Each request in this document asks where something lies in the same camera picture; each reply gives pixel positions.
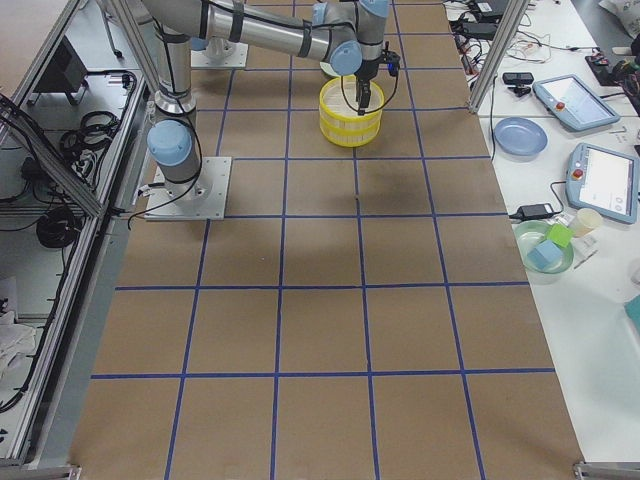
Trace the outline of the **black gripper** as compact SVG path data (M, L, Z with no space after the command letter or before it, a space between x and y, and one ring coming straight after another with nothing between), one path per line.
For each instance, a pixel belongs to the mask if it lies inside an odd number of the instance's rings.
M378 58L363 60L360 68L357 70L356 100L357 113L359 115L364 115L369 107L371 99L370 83L378 75L379 64L380 61Z

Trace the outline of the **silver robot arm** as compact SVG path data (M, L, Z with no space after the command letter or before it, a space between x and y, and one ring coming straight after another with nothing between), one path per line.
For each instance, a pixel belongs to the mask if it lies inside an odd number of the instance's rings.
M309 58L329 64L341 77L353 75L351 109L362 116L379 66L387 63L393 73L398 70L397 55L384 45L388 15L387 1L320 2L309 20L271 14L241 1L203 1L199 36Z
M191 42L182 33L154 19L157 40L158 118L148 132L148 150L164 177L167 195L175 201L195 201L210 186L201 178L203 162L191 92Z

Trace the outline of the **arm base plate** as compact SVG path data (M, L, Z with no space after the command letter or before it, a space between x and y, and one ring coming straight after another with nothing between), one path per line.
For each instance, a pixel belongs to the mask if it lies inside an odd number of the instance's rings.
M231 157L205 157L195 185L167 183L159 166L154 182L161 186L148 195L147 212L150 221L223 220L232 169Z
M229 43L213 39L204 50L191 51L193 70L236 70L245 69L249 46L243 43Z

